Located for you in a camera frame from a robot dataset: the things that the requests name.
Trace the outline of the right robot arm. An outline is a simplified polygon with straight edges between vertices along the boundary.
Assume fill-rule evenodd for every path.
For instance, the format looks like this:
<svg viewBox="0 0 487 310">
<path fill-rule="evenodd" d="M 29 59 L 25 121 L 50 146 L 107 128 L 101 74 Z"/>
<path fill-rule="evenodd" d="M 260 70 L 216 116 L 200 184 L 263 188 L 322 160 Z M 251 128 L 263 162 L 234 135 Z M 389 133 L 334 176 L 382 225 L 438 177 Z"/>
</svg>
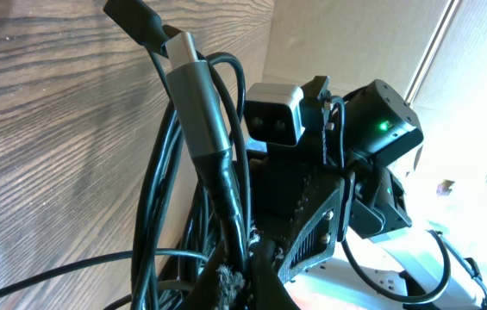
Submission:
<svg viewBox="0 0 487 310">
<path fill-rule="evenodd" d="M 416 231 L 390 165 L 420 145 L 416 113 L 386 82 L 344 96 L 317 76 L 254 84 L 243 109 L 254 309 L 294 309 L 289 288 L 362 307 L 487 309 L 474 259 L 434 229 Z"/>
</svg>

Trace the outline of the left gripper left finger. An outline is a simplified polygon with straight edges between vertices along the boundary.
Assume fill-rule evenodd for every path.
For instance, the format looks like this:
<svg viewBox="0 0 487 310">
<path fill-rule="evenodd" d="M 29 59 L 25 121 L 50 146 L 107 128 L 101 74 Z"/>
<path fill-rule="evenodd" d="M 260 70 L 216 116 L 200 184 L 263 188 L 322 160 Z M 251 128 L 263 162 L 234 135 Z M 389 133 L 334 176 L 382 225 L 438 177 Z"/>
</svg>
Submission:
<svg viewBox="0 0 487 310">
<path fill-rule="evenodd" d="M 244 276 L 228 264 L 221 241 L 199 276 L 194 288 L 182 302 L 184 310 L 228 310 L 236 306 L 245 287 Z"/>
</svg>

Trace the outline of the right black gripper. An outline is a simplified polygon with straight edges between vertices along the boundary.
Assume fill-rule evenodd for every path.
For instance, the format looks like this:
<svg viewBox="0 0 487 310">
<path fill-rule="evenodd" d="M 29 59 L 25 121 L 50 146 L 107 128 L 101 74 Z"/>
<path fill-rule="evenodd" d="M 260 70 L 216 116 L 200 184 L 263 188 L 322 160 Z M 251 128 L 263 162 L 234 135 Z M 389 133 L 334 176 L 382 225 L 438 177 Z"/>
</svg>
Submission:
<svg viewBox="0 0 487 310">
<path fill-rule="evenodd" d="M 283 283 L 331 257 L 346 231 L 346 107 L 329 84 L 329 77 L 315 76 L 298 85 L 304 132 L 295 146 L 259 141 L 265 150 L 248 156 L 254 222 L 284 240 L 284 258 L 276 262 Z"/>
</svg>

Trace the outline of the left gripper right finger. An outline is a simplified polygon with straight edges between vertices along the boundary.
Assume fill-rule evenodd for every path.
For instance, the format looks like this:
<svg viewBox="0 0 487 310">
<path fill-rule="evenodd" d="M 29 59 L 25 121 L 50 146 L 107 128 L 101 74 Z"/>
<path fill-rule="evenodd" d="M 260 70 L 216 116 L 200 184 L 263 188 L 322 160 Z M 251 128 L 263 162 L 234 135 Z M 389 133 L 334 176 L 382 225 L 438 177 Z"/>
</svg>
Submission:
<svg viewBox="0 0 487 310">
<path fill-rule="evenodd" d="M 252 310 L 299 310 L 272 266 L 275 243 L 261 238 L 250 250 L 248 307 Z"/>
</svg>

